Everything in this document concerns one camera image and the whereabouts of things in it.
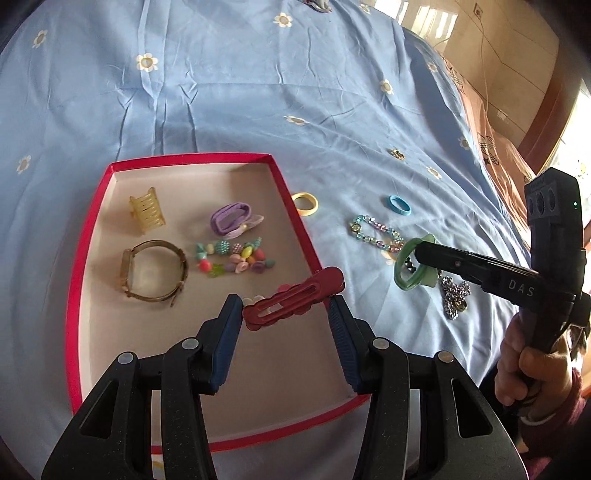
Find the person's right hand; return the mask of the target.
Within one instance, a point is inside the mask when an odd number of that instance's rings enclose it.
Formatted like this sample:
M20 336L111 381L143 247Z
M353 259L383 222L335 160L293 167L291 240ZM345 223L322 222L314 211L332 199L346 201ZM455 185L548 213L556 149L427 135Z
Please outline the person's right hand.
M555 414L572 389L572 364L567 335L550 354L525 344L522 321L516 314L501 344L495 395L505 406L522 402L523 415L540 422Z

